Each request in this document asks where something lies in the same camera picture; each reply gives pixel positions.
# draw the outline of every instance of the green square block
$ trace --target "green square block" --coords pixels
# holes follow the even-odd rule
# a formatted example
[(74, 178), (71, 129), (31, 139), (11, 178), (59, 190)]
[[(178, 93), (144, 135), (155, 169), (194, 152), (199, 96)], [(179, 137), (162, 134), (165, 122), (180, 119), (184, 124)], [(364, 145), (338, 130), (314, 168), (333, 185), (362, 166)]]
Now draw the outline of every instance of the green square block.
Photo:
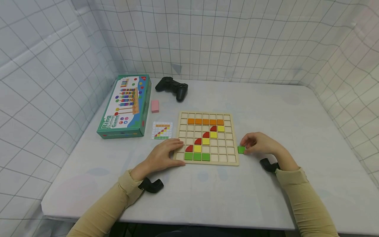
[(201, 153), (194, 153), (193, 160), (201, 160)]
[(193, 155), (193, 153), (186, 152), (186, 153), (184, 154), (184, 159), (185, 159), (185, 160), (192, 160), (192, 155)]
[(244, 151), (245, 151), (245, 147), (244, 146), (239, 146), (238, 147), (238, 153), (239, 154), (243, 154)]
[(203, 153), (203, 161), (210, 161), (211, 155), (208, 153)]

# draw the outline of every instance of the beige sleeve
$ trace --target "beige sleeve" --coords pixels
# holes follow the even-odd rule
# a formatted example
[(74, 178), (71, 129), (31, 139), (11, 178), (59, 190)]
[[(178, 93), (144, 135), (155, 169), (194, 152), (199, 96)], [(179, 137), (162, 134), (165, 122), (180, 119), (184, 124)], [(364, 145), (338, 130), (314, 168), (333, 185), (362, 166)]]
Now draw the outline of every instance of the beige sleeve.
[(338, 237), (327, 209), (302, 168), (296, 171), (276, 170), (276, 176), (290, 199), (302, 237)]
[(133, 180), (130, 171), (83, 214), (67, 237), (102, 237), (109, 232), (122, 212), (142, 193), (138, 188), (142, 181)]

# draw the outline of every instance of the left hand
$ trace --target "left hand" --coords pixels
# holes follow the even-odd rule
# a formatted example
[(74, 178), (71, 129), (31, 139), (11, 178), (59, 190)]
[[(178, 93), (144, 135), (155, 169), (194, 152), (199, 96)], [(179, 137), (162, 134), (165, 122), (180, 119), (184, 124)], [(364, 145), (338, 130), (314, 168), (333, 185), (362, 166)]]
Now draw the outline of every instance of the left hand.
[(143, 180), (148, 174), (160, 170), (165, 170), (173, 166), (185, 166), (182, 160), (171, 160), (170, 151), (181, 148), (184, 145), (178, 138), (167, 139), (156, 145), (147, 158), (138, 164), (131, 172), (130, 176), (134, 180)]

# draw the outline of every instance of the hand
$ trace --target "hand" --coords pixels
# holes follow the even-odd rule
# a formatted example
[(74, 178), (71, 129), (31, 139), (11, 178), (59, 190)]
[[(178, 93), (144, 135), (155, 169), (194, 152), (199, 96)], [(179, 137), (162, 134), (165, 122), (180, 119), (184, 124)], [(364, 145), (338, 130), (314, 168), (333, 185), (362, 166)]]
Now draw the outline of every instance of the hand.
[(261, 132), (252, 132), (246, 134), (241, 140), (241, 146), (245, 146), (244, 154), (253, 152), (262, 152), (265, 154), (277, 154), (280, 150), (285, 149), (280, 143)]
[(278, 160), (281, 170), (294, 171), (299, 169), (298, 165), (288, 150), (264, 133), (248, 133), (242, 138), (240, 144), (241, 146), (246, 147), (246, 150), (243, 152), (243, 154), (250, 154), (253, 152), (272, 154)]
[(170, 151), (181, 148), (184, 145), (178, 138), (167, 139), (156, 145), (147, 158), (138, 164), (131, 172), (130, 176), (134, 180), (143, 180), (148, 174), (173, 166), (185, 166), (181, 160), (171, 160)]

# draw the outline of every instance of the white fabric wall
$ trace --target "white fabric wall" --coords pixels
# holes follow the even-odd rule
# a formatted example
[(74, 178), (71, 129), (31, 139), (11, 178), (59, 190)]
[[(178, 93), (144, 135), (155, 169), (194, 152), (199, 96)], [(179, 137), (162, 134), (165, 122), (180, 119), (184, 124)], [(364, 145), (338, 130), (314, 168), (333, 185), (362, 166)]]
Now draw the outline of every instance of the white fabric wall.
[(39, 203), (118, 74), (308, 86), (379, 187), (378, 12), (374, 0), (2, 0), (0, 236), (68, 232)]
[(1, 237), (72, 226), (40, 203), (117, 75), (88, 36), (67, 0), (0, 1)]
[(120, 73), (308, 86), (379, 187), (379, 1), (73, 2)]

